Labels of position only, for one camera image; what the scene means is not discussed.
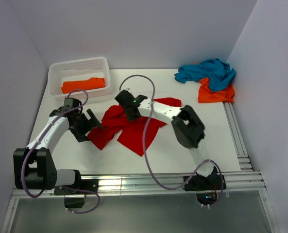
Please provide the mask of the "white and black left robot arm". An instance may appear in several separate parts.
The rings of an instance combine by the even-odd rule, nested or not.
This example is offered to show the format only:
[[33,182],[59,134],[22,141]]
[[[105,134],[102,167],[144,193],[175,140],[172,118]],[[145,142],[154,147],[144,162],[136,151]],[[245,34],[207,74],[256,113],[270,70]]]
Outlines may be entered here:
[[70,131],[78,142],[88,140],[86,134],[101,123],[90,109],[87,114],[77,109],[68,112],[69,108],[60,107],[50,113],[45,128],[25,148],[18,148],[13,154],[15,186],[24,190],[51,190],[65,186],[77,194],[83,188],[83,181],[78,170],[57,169],[52,153],[61,137]]

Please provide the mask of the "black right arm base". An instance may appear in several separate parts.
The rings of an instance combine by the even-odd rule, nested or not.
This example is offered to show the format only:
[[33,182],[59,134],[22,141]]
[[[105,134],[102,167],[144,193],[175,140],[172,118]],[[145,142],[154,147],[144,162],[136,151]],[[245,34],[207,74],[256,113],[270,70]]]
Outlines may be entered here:
[[201,192],[196,195],[197,201],[200,205],[207,207],[216,203],[218,192],[226,188],[225,178],[220,175],[216,167],[213,168],[212,173],[208,177],[195,175],[182,187],[187,192]]

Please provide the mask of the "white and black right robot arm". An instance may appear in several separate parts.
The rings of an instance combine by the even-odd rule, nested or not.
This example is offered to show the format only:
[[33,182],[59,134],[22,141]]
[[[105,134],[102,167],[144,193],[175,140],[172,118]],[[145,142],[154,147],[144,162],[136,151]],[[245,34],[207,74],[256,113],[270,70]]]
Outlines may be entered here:
[[115,100],[122,106],[127,118],[134,121],[138,118],[147,117],[141,136],[141,147],[144,152],[145,162],[152,177],[155,177],[146,152],[146,133],[148,132],[149,123],[152,119],[159,120],[163,123],[169,124],[178,143],[184,148],[189,149],[191,153],[197,155],[196,171],[199,185],[203,189],[209,189],[215,184],[215,177],[212,174],[214,168],[213,161],[200,152],[199,147],[205,138],[205,126],[195,113],[193,108],[189,105],[183,107],[174,107],[154,101],[144,95],[139,95],[136,98],[129,92],[122,91],[122,96],[117,95]]

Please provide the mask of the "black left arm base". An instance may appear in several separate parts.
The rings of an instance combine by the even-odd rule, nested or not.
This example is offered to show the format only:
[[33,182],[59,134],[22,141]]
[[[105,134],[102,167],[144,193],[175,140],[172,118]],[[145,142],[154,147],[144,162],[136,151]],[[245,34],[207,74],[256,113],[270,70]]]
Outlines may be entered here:
[[95,195],[97,202],[93,209],[96,209],[100,202],[100,196],[98,195],[99,180],[81,180],[78,184],[66,185],[65,187],[55,187],[55,196],[64,196],[64,206],[68,209],[74,209],[75,211],[83,211],[83,206],[87,204],[87,196]]

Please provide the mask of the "red t shirt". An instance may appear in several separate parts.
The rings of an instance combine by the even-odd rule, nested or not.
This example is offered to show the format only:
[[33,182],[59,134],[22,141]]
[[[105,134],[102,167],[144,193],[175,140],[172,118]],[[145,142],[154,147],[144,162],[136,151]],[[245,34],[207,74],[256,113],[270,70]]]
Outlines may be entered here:
[[[181,100],[175,98],[159,98],[155,101],[174,107],[182,106]],[[122,131],[117,141],[137,155],[143,156],[142,135],[147,119],[148,117],[142,116],[130,122],[120,105],[112,105],[104,113],[102,129],[94,128],[87,137],[98,149],[102,150],[118,132]],[[146,149],[155,139],[158,130],[166,125],[167,123],[157,119],[150,120],[145,138]]]

